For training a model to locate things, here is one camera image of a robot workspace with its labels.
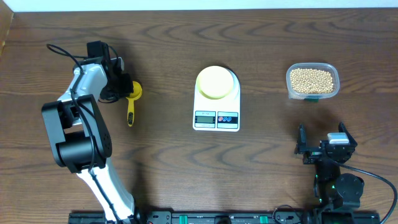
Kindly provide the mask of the yellow measuring scoop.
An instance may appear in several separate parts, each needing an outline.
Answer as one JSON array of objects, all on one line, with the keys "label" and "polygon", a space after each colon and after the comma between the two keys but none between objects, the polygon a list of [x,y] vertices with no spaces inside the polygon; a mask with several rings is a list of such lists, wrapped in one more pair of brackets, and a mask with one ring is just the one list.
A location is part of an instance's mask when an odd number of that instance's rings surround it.
[{"label": "yellow measuring scoop", "polygon": [[133,81],[133,92],[126,97],[128,101],[127,106],[127,125],[132,127],[134,124],[135,111],[134,111],[134,102],[137,101],[142,96],[142,86],[139,82]]}]

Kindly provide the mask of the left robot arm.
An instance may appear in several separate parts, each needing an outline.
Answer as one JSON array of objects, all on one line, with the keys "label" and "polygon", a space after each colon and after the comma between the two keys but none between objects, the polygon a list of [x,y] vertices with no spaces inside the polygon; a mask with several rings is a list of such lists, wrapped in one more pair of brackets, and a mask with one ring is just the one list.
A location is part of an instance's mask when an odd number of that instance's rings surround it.
[{"label": "left robot arm", "polygon": [[87,43],[85,57],[52,44],[47,48],[75,63],[66,92],[42,107],[55,162],[86,182],[104,209],[105,223],[138,223],[134,197],[113,166],[111,136],[98,107],[99,100],[114,103],[134,92],[123,59],[112,58],[113,48],[102,41]]}]

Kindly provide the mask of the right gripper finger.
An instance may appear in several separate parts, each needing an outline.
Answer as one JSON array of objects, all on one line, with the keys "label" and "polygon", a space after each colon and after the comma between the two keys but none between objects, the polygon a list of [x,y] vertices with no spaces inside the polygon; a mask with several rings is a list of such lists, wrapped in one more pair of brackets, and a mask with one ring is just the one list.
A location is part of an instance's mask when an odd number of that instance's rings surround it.
[{"label": "right gripper finger", "polygon": [[303,124],[298,127],[298,139],[295,147],[296,154],[304,154],[307,151],[307,135]]},{"label": "right gripper finger", "polygon": [[344,125],[344,123],[342,121],[339,122],[338,130],[340,133],[346,134],[350,145],[355,145],[355,146],[358,145],[358,143],[355,141],[355,139],[352,137],[352,135],[348,132],[346,126]]}]

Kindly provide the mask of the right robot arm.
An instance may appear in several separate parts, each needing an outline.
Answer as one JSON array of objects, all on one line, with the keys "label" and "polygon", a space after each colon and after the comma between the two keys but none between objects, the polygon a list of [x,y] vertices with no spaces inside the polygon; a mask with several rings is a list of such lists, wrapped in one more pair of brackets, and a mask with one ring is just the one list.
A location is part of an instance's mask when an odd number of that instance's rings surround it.
[{"label": "right robot arm", "polygon": [[337,133],[329,133],[328,139],[318,146],[307,144],[304,125],[298,128],[295,153],[303,155],[303,164],[315,166],[314,196],[319,206],[307,210],[302,223],[355,223],[354,210],[360,207],[364,180],[344,173],[340,168],[353,155],[358,143],[342,122]]}]

